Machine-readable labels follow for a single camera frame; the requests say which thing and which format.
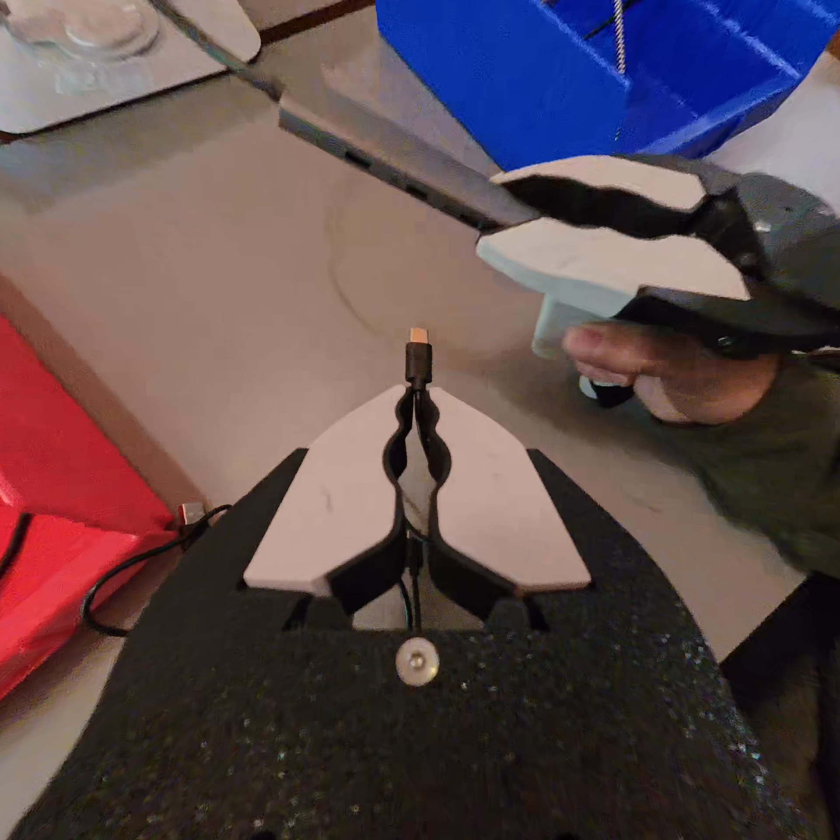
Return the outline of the grey usb hub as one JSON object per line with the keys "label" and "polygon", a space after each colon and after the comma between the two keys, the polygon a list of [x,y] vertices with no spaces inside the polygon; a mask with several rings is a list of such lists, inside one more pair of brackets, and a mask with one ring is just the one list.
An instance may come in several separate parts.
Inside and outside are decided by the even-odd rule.
{"label": "grey usb hub", "polygon": [[279,125],[356,171],[407,194],[480,235],[539,218],[488,175],[390,119],[329,89],[310,101],[284,91]]}

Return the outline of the person's right hand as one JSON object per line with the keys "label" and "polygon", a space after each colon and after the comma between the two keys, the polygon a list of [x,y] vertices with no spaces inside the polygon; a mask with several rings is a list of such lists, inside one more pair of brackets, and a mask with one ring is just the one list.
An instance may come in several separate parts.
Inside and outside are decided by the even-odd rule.
{"label": "person's right hand", "polygon": [[675,425],[715,426],[744,417],[784,362],[778,354],[724,359],[682,333],[616,321],[573,327],[562,346],[594,387],[629,389],[653,417]]}

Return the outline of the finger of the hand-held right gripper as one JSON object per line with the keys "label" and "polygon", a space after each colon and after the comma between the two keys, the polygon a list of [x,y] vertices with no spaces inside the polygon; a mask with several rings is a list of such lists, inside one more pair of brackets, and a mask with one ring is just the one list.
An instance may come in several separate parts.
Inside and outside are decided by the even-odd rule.
{"label": "finger of the hand-held right gripper", "polygon": [[494,175],[539,217],[634,238],[683,235],[707,203],[697,175],[611,155],[583,155]]}
{"label": "finger of the hand-held right gripper", "polygon": [[569,308],[611,319],[647,287],[750,299],[739,270],[694,237],[635,238],[541,218],[481,236],[476,254],[521,287],[543,294],[532,337],[540,358],[560,356]]}

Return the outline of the blue plastic bin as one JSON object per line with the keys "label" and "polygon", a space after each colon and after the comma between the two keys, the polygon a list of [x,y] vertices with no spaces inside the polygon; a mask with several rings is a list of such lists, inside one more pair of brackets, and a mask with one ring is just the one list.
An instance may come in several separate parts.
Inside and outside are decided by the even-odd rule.
{"label": "blue plastic bin", "polygon": [[503,170],[697,159],[774,113],[838,1],[379,1],[379,32]]}

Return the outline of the red plastic bin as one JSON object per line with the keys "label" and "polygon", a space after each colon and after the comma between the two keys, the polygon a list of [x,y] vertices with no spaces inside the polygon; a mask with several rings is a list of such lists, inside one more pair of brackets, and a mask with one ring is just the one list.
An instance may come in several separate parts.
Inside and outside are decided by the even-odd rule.
{"label": "red plastic bin", "polygon": [[165,504],[1,320],[1,697],[75,633],[93,585],[175,535]]}

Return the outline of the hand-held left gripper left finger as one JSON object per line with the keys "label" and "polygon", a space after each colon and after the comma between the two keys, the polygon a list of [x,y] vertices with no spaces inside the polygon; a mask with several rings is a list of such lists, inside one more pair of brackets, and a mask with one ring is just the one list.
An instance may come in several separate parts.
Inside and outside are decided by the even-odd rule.
{"label": "hand-held left gripper left finger", "polygon": [[332,598],[353,615],[397,586],[413,409],[412,389],[394,385],[310,445],[244,572],[249,589]]}

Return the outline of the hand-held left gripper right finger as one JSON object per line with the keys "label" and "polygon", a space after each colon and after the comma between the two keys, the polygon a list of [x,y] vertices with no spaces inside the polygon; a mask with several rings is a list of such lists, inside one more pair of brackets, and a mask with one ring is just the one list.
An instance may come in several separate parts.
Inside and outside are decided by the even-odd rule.
{"label": "hand-held left gripper right finger", "polygon": [[416,406],[428,470],[434,585],[481,621],[499,602],[577,592],[592,575],[527,448],[496,420],[433,386]]}

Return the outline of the person's right forearm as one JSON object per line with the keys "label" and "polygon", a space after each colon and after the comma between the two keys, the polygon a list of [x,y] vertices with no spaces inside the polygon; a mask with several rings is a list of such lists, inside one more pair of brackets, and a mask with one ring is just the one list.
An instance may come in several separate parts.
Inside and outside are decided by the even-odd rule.
{"label": "person's right forearm", "polygon": [[838,579],[838,353],[791,357],[736,421],[654,426],[723,516],[799,571]]}

